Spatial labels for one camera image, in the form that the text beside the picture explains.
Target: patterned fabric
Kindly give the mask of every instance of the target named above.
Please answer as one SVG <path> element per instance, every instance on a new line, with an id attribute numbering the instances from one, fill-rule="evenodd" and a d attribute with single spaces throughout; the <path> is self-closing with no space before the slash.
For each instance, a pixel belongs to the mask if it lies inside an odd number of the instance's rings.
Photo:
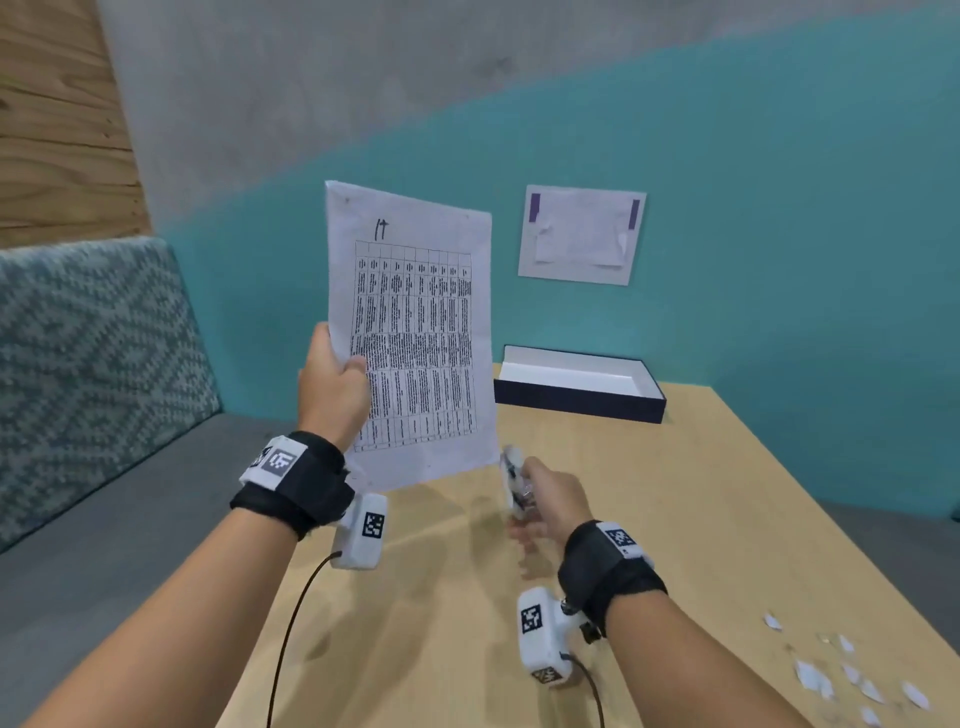
<path id="1" fill-rule="evenodd" d="M 0 551 L 219 409 L 165 242 L 0 253 Z"/>

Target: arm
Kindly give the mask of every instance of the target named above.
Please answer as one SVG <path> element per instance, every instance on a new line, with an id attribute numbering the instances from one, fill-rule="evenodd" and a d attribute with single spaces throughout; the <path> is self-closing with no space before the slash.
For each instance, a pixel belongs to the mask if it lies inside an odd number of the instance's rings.
<path id="1" fill-rule="evenodd" d="M 513 521 L 510 535 L 526 550 L 549 537 L 561 549 L 574 529 L 593 520 L 580 481 L 528 458 L 540 517 Z M 810 728 L 777 691 L 689 618 L 663 592 L 622 595 L 607 612 L 607 636 L 636 710 L 650 728 Z"/>
<path id="2" fill-rule="evenodd" d="M 365 366 L 340 367 L 318 325 L 300 372 L 299 429 L 348 448 L 370 412 Z M 232 511 L 24 728 L 216 725 L 296 545 L 285 523 Z"/>

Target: purple strip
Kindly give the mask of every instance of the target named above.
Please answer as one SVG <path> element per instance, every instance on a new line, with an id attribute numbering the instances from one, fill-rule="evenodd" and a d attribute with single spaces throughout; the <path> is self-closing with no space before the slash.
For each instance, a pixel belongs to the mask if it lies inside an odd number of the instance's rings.
<path id="1" fill-rule="evenodd" d="M 634 206 L 630 208 L 630 230 L 636 227 L 636 214 L 638 212 L 640 212 L 640 200 L 634 200 Z"/>
<path id="2" fill-rule="evenodd" d="M 537 215 L 540 214 L 540 193 L 534 192 L 530 195 L 530 222 L 537 222 Z"/>

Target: person's left hand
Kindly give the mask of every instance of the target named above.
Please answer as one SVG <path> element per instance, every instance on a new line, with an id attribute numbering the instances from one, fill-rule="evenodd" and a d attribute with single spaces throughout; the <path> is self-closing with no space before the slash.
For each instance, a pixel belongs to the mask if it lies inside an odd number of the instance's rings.
<path id="1" fill-rule="evenodd" d="M 317 324 L 300 370 L 297 429 L 313 432 L 346 452 L 370 416 L 367 360 L 352 356 L 344 366 L 330 344 L 326 322 Z"/>

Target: black wrist strap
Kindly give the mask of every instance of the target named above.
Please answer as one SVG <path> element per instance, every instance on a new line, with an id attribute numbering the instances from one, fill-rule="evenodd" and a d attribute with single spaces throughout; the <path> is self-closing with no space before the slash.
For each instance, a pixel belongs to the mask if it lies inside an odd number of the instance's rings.
<path id="1" fill-rule="evenodd" d="M 306 449 L 283 473 L 277 485 L 271 488 L 244 482 L 240 492 L 230 501 L 230 508 L 246 508 L 282 521 L 302 539 L 317 526 L 341 519 L 355 493 L 347 485 L 344 455 L 336 446 L 302 430 L 290 433 L 287 439 L 305 445 Z M 264 449 L 251 468 L 262 464 L 268 452 L 271 452 L 270 446 Z"/>
<path id="2" fill-rule="evenodd" d="M 637 543 L 615 523 L 588 521 L 566 541 L 558 574 L 570 607 L 581 610 L 607 636 L 607 611 L 620 595 L 667 594 Z"/>

